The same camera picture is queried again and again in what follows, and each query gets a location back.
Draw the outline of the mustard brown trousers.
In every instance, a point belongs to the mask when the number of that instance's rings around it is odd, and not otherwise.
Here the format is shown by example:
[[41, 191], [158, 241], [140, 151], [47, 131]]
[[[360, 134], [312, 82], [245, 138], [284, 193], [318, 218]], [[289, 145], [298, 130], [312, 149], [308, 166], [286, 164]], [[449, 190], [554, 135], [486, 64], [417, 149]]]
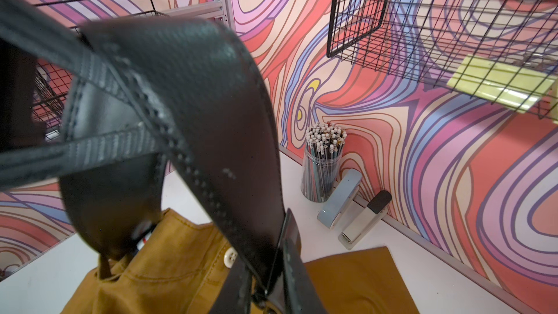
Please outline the mustard brown trousers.
[[[207, 313], [230, 267], [232, 247], [211, 223], [196, 225], [172, 209], [143, 247], [118, 261], [100, 257], [65, 313]], [[306, 264], [329, 313], [416, 313], [388, 248], [331, 255]]]

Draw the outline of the black leather belt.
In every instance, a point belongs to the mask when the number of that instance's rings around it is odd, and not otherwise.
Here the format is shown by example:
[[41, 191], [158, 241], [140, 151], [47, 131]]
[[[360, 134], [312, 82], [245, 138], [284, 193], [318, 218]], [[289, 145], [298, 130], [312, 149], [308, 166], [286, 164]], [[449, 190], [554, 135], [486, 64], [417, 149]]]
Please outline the black leather belt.
[[[39, 59], [73, 76], [51, 142], [32, 119]], [[99, 259], [135, 254], [172, 209], [232, 247], [207, 313], [325, 312], [283, 205], [269, 94], [228, 27], [121, 17], [76, 34], [24, 0], [1, 0], [1, 86], [1, 189], [57, 179]]]

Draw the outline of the clear cup of pencils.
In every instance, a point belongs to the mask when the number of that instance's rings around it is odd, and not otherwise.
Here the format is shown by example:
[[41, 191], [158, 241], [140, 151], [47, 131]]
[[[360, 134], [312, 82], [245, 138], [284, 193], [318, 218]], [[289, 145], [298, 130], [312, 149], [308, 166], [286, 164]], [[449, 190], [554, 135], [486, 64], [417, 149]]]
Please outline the clear cup of pencils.
[[301, 191], [308, 200], [323, 203], [332, 194], [347, 136], [342, 126], [331, 122], [307, 129]]

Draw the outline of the light blue stapler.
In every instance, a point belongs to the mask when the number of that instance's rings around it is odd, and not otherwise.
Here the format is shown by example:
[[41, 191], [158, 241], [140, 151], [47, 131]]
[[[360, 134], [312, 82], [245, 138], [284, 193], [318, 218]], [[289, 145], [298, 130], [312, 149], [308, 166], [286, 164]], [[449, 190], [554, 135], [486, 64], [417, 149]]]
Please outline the light blue stapler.
[[354, 199], [362, 177], [359, 171], [354, 169], [348, 170], [318, 213], [317, 220], [322, 225], [328, 229], [334, 228], [337, 220]]

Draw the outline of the beige black stapler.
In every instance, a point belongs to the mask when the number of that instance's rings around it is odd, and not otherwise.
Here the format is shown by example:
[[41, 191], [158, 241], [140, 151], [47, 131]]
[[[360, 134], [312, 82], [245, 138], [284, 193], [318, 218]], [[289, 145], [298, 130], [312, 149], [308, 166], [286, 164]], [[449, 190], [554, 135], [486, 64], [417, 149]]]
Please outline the beige black stapler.
[[340, 243], [348, 250], [353, 247], [387, 214], [387, 207], [392, 202], [392, 194], [381, 190], [362, 209], [359, 215], [341, 232]]

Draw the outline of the yellow sticky notes pad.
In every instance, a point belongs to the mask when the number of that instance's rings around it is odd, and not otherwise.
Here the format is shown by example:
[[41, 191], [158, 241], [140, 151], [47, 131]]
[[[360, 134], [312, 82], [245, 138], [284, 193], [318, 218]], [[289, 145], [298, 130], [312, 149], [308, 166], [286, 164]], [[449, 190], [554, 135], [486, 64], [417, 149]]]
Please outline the yellow sticky notes pad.
[[556, 75], [467, 55], [447, 86], [526, 113], [548, 95], [556, 80]]

